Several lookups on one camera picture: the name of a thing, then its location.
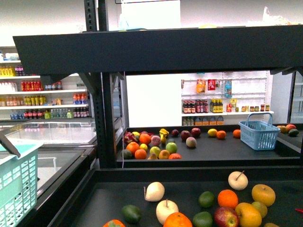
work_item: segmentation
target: black shelf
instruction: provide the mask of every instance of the black shelf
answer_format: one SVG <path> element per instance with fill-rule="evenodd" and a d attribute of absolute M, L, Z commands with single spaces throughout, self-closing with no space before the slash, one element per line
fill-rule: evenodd
<path fill-rule="evenodd" d="M 125 71 L 132 75 L 289 70 L 303 66 L 302 36 L 303 26 L 293 25 L 13 38 L 26 73 Z"/>

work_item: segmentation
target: teal plastic basket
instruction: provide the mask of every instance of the teal plastic basket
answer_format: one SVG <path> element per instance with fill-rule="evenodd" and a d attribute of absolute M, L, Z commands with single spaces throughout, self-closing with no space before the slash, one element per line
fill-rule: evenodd
<path fill-rule="evenodd" d="M 257 114 L 269 114 L 268 122 L 250 121 L 250 117 Z M 273 150 L 280 129 L 273 125 L 271 113 L 251 113 L 247 121 L 239 122 L 241 127 L 241 141 L 254 150 Z"/>
<path fill-rule="evenodd" d="M 16 226 L 37 202 L 37 149 L 42 143 L 14 146 L 20 158 L 8 154 L 0 159 L 0 227 Z M 0 145 L 0 154 L 4 151 Z"/>

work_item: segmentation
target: green apple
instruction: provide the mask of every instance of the green apple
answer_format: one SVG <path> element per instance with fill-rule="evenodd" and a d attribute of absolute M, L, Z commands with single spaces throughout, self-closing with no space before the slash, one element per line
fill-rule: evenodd
<path fill-rule="evenodd" d="M 168 143 L 166 144 L 165 149 L 168 150 L 170 154 L 174 154 L 177 152 L 178 147 L 175 143 Z"/>
<path fill-rule="evenodd" d="M 259 201 L 254 201 L 252 205 L 260 212 L 262 218 L 267 215 L 267 206 L 264 203 Z"/>
<path fill-rule="evenodd" d="M 159 154 L 161 152 L 161 149 L 159 147 L 152 147 L 150 150 L 150 154 L 155 154 L 157 157 L 159 157 Z"/>

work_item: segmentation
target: lime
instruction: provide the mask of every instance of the lime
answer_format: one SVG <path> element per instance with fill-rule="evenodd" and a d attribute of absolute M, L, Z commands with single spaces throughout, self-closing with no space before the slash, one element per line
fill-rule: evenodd
<path fill-rule="evenodd" d="M 210 130 L 208 130 L 207 133 L 210 137 L 216 137 L 217 136 L 217 130 L 216 129 L 210 129 Z"/>
<path fill-rule="evenodd" d="M 194 227 L 212 227 L 213 217 L 207 211 L 197 213 L 196 215 L 194 215 L 193 224 Z"/>
<path fill-rule="evenodd" d="M 122 213 L 125 221 L 130 224 L 137 224 L 142 217 L 140 209 L 134 205 L 123 206 Z"/>
<path fill-rule="evenodd" d="M 140 149 L 143 149 L 143 150 L 147 151 L 148 150 L 148 146 L 143 143 L 143 144 L 140 145 Z"/>
<path fill-rule="evenodd" d="M 124 159 L 131 159 L 133 157 L 133 154 L 128 149 L 124 149 L 121 154 L 123 154 Z"/>
<path fill-rule="evenodd" d="M 214 194 L 209 191 L 203 192 L 199 196 L 199 204 L 202 208 L 209 208 L 214 204 Z"/>

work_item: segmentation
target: yellow apple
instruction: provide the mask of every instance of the yellow apple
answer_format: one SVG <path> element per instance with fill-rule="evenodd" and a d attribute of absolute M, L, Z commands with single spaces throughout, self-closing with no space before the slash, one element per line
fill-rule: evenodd
<path fill-rule="evenodd" d="M 242 202 L 235 209 L 241 227 L 259 227 L 262 223 L 260 212 L 251 204 Z"/>
<path fill-rule="evenodd" d="M 262 202 L 267 207 L 273 205 L 276 200 L 275 191 L 265 184 L 255 185 L 252 188 L 251 195 L 254 201 Z"/>
<path fill-rule="evenodd" d="M 175 212 L 179 212 L 177 204 L 170 200 L 163 200 L 159 202 L 156 208 L 156 215 L 161 225 L 164 225 L 166 218 Z"/>
<path fill-rule="evenodd" d="M 234 171 L 228 176 L 228 183 L 234 190 L 243 190 L 248 185 L 247 176 L 239 171 Z"/>

